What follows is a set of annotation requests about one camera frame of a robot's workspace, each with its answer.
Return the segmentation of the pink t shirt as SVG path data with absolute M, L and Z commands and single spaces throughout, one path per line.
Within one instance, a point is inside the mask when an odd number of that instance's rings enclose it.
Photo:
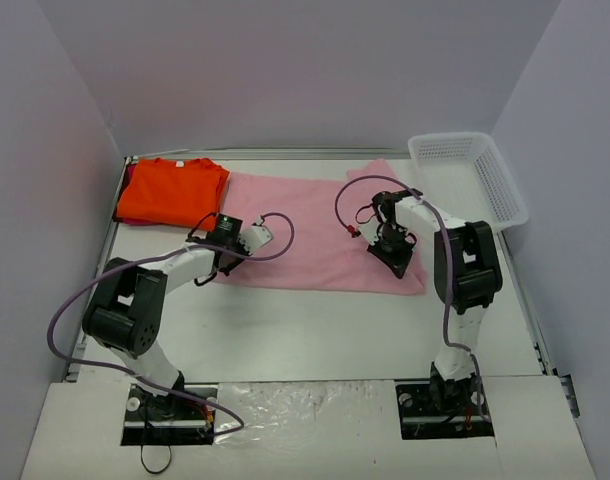
M 413 258 L 398 279 L 376 257 L 367 243 L 352 238 L 340 225 L 334 199 L 343 180 L 296 179 L 234 172 L 223 210 L 246 225 L 259 215 L 282 212 L 293 222 L 290 249 L 269 262 L 244 262 L 220 284 L 253 288 L 366 292 L 422 295 L 427 274 L 419 257 Z

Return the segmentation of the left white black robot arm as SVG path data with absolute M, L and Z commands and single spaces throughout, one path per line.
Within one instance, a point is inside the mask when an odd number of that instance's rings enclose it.
M 120 358 L 151 394 L 154 411 L 164 418 L 180 415 L 186 406 L 184 377 L 157 341 L 166 295 L 228 275 L 260 247 L 257 240 L 271 238 L 261 227 L 243 228 L 240 219 L 219 214 L 204 238 L 188 237 L 180 253 L 165 260 L 129 266 L 126 259 L 111 259 L 105 273 L 124 269 L 96 286 L 83 317 L 84 333 Z

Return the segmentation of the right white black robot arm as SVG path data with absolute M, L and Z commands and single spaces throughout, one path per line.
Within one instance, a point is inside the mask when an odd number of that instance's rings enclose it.
M 480 325 L 503 286 L 491 226 L 468 222 L 409 192 L 377 193 L 373 217 L 359 228 L 367 251 L 398 279 L 404 277 L 419 240 L 431 243 L 433 282 L 444 305 L 442 345 L 432 362 L 428 398 L 450 413 L 465 397 L 463 384 L 478 379 L 472 359 Z

